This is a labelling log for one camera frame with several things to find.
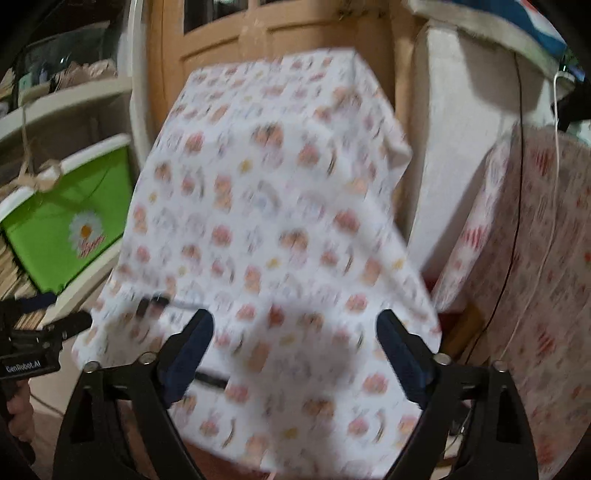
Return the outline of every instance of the white cable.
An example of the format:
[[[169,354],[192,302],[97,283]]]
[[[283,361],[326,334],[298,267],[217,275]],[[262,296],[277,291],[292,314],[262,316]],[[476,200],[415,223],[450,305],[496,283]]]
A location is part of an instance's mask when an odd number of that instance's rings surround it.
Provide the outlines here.
[[[517,329],[519,328],[519,324],[521,323],[521,320],[523,319],[525,312],[530,307],[530,304],[534,299],[534,296],[538,290],[538,286],[540,285],[540,279],[542,277],[542,270],[544,269],[544,266],[546,265],[546,260],[548,260],[548,255],[550,254],[550,248],[552,247],[552,243],[554,242],[554,234],[556,233],[556,218],[557,218],[557,210],[558,210],[556,203],[557,203],[557,196],[558,196],[558,174],[560,172],[560,145],[558,144],[558,95],[556,94],[556,80],[558,79],[558,77],[564,77],[569,80],[571,79],[570,75],[568,75],[566,72],[561,72],[559,70],[556,72],[556,75],[554,75],[554,80],[552,82],[553,93],[554,93],[554,142],[556,145],[556,177],[554,179],[554,192],[552,195],[552,208],[554,210],[554,218],[552,220],[552,229],[550,231],[550,239],[548,240],[548,247],[546,248],[544,258],[542,259],[540,269],[538,270],[538,275],[536,276],[536,279],[535,279],[534,289],[531,291],[530,297],[528,298],[524,308],[521,310],[521,314],[517,317],[517,322],[515,323],[515,327],[513,328],[513,332],[511,333],[511,337],[509,338],[509,341],[505,345],[505,349],[503,350],[503,353],[501,353],[499,360],[503,360],[503,357],[505,356],[505,354],[507,353],[507,350],[509,349],[509,345],[513,341],[513,338],[515,338],[515,334],[517,333]]]

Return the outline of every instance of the blue gripper pad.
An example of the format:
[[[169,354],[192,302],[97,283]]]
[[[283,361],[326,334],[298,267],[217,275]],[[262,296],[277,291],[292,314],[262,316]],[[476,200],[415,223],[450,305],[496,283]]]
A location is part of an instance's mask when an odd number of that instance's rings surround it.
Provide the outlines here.
[[[408,333],[392,310],[378,315],[376,334],[406,398],[424,410],[435,378],[433,353],[418,335]]]
[[[57,302],[57,296],[53,292],[41,293],[34,297],[18,299],[23,314],[36,312],[37,310],[49,308]]]
[[[212,341],[213,317],[198,310],[182,332],[169,337],[158,354],[158,380],[166,408],[183,398]]]

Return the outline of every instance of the metal screw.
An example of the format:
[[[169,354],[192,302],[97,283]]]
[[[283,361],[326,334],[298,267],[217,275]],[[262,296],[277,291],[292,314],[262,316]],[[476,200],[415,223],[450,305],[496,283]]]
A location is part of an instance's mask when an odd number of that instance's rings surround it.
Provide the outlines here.
[[[97,371],[99,368],[100,368],[100,363],[88,362],[82,370],[84,371],[85,374],[91,374],[92,372]]]
[[[505,362],[502,362],[501,360],[495,360],[492,363],[492,366],[495,367],[496,371],[501,373],[509,371],[509,365],[507,365]]]
[[[451,357],[445,353],[436,353],[433,355],[433,360],[435,360],[439,365],[449,365],[452,363]]]
[[[141,363],[142,365],[149,365],[155,360],[156,354],[154,352],[142,353],[138,358],[139,363]]]

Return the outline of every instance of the human hand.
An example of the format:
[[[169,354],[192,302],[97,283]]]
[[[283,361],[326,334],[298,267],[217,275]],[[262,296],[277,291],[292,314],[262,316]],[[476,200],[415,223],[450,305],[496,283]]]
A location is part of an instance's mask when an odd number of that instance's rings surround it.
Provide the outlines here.
[[[17,387],[17,393],[6,403],[8,412],[14,415],[8,423],[8,430],[20,441],[30,443],[35,436],[31,388],[28,380],[18,381]]]

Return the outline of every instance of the daisy sticker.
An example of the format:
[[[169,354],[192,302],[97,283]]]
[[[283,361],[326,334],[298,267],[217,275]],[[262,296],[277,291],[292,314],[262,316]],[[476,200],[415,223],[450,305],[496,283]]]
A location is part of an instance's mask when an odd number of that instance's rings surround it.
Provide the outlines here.
[[[78,258],[86,258],[104,240],[103,226],[95,212],[86,210],[74,215],[70,223],[70,243]]]

